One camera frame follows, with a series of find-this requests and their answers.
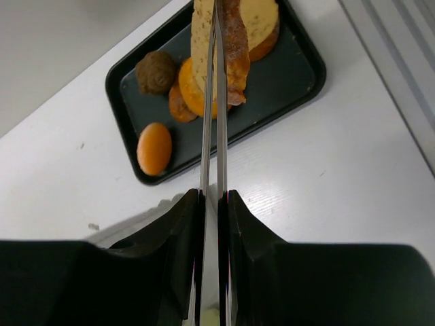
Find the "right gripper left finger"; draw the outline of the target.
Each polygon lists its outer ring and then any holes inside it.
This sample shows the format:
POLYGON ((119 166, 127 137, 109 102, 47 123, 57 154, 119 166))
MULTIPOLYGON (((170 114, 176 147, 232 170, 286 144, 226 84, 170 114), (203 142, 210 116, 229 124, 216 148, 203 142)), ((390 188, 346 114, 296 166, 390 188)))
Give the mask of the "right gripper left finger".
POLYGON ((181 325, 193 313, 205 198, 105 249, 83 240, 1 243, 2 325, 181 325))

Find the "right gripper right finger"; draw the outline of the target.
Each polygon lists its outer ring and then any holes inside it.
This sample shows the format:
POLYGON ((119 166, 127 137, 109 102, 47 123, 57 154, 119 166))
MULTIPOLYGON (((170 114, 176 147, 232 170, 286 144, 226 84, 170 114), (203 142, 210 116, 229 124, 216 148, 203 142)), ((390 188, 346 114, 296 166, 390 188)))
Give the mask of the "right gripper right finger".
POLYGON ((434 273, 405 244, 287 242, 218 202, 222 325, 433 325, 434 273))

